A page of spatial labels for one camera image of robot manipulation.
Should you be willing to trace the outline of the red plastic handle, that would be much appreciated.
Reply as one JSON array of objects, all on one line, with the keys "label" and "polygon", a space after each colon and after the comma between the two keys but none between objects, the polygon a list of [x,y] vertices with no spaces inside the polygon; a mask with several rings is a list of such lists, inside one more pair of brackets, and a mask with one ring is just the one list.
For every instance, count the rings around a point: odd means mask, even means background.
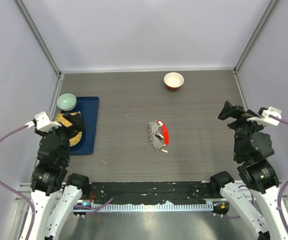
[{"label": "red plastic handle", "polygon": [[162,136],[163,136],[164,144],[167,146],[169,144],[168,130],[164,124],[161,125],[161,129],[162,129]]}]

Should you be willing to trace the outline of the black capped key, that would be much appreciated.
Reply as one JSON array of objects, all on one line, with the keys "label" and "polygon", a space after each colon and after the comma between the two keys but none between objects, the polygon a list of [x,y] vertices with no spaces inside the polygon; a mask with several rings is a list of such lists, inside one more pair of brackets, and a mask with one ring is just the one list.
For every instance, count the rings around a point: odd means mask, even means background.
[{"label": "black capped key", "polygon": [[157,137],[159,140],[163,140],[164,137],[161,134],[155,134],[155,137]]}]

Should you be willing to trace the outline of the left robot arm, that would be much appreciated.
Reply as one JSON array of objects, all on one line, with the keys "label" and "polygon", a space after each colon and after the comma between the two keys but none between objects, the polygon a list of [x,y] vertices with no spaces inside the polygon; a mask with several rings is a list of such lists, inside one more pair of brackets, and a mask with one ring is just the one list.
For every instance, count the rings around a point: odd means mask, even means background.
[{"label": "left robot arm", "polygon": [[52,120],[46,112],[35,115],[34,132],[41,136],[38,164],[31,177],[32,206],[24,223],[21,240],[57,240],[73,206],[90,195],[89,178],[80,174],[67,176],[70,139],[85,125],[81,114],[64,113],[70,125]]}]

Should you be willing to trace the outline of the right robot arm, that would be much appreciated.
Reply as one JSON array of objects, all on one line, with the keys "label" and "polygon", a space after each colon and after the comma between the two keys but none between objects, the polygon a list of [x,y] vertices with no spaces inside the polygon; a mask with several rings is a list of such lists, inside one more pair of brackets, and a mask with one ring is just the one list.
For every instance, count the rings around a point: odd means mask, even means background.
[{"label": "right robot arm", "polygon": [[254,239],[288,240],[288,211],[283,202],[288,180],[280,183],[277,172],[269,163],[268,158],[275,151],[270,135],[263,132],[266,126],[288,125],[288,121],[282,119],[282,111],[275,107],[262,107],[254,112],[232,105],[228,100],[218,118],[222,121],[235,119],[227,125],[235,133],[233,160],[239,164],[239,176],[260,209],[246,199],[227,171],[211,176],[211,195],[223,197],[230,203]]}]

